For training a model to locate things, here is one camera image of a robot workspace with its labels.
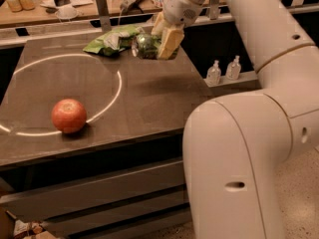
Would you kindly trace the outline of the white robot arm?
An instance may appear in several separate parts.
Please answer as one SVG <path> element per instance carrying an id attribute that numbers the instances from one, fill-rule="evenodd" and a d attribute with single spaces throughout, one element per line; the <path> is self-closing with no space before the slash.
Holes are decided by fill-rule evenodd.
<path id="1" fill-rule="evenodd" d="M 205 0 L 164 0 L 153 31 L 166 58 Z M 280 0 L 225 0 L 260 82 L 198 106 L 183 132 L 196 239 L 285 239 L 275 167 L 319 143 L 319 50 Z"/>

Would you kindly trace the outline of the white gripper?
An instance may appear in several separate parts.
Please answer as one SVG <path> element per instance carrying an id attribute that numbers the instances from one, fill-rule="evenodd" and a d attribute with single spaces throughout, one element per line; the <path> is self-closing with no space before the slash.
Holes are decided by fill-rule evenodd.
<path id="1" fill-rule="evenodd" d="M 184 38 L 182 28 L 170 27 L 170 24 L 185 27 L 192 25 L 202 10 L 205 0 L 163 0 L 162 12 L 157 15 L 152 34 L 161 36 L 158 58 L 167 60 L 179 47 Z"/>

